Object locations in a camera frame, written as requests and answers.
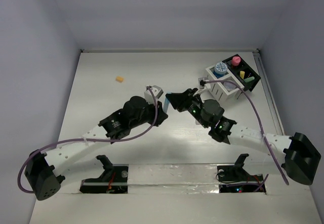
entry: white box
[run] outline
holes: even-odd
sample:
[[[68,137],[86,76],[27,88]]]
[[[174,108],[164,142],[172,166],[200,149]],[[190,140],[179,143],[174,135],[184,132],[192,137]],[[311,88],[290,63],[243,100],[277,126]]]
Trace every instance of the white box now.
[[[226,74],[220,78],[217,78],[213,72],[214,72],[215,65],[207,67],[205,69],[204,77],[207,77],[208,80],[225,80],[230,79],[232,81],[235,81],[240,88],[244,88],[243,84],[234,76],[234,74],[227,70]],[[238,88],[235,88],[234,90],[231,90],[230,92],[224,87],[222,82],[214,82],[211,83],[211,88],[209,89],[210,93],[213,95],[213,97],[222,104],[226,100],[230,98],[238,98],[238,96],[241,94],[241,91]]]

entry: small orange cube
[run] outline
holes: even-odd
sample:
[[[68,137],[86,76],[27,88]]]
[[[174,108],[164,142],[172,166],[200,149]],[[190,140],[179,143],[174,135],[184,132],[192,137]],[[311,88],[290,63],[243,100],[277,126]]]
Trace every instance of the small orange cube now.
[[[123,82],[123,81],[124,81],[124,78],[121,77],[121,76],[117,76],[117,77],[116,77],[116,81],[118,81],[118,82]]]

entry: green object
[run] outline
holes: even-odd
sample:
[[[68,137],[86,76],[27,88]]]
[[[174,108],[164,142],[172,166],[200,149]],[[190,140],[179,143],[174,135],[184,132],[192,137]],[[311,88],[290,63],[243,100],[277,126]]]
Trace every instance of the green object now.
[[[251,76],[251,77],[245,78],[244,82],[250,82],[250,81],[253,81],[254,79],[255,78],[253,76]]]

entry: white table surface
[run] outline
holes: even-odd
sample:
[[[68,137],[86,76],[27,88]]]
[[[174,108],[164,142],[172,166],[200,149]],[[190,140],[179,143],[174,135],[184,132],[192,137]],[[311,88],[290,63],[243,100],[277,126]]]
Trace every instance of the white table surface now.
[[[83,53],[81,54],[66,109],[60,139],[76,138],[93,128],[133,95],[143,96],[146,85],[165,92],[183,92],[197,87],[204,69],[236,53]],[[238,53],[255,71],[253,54]],[[123,83],[116,76],[125,78]],[[266,96],[259,82],[249,93],[259,111],[264,129],[277,133]],[[203,99],[211,98],[209,93]],[[249,102],[240,96],[226,102],[224,116],[258,129]],[[143,137],[113,144],[90,154],[84,161],[106,154],[113,164],[231,163],[241,153],[255,162],[271,161],[257,151],[215,142],[208,129],[195,125],[187,112],[169,106],[169,118]],[[148,124],[133,129],[130,136]],[[35,223],[320,223],[307,186],[285,186],[278,175],[267,182],[267,195],[238,194],[65,194],[36,202]]]

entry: white wall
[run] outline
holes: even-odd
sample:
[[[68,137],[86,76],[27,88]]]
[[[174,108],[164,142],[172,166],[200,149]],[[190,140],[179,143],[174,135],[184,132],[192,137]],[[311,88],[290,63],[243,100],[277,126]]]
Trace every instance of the white wall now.
[[[83,49],[255,49],[289,0],[56,1]]]
[[[0,0],[1,224],[29,223],[35,197],[18,189],[17,173],[57,140],[78,57],[54,0]]]
[[[311,187],[324,219],[324,0],[291,0],[261,50],[287,134],[306,134],[322,154]]]

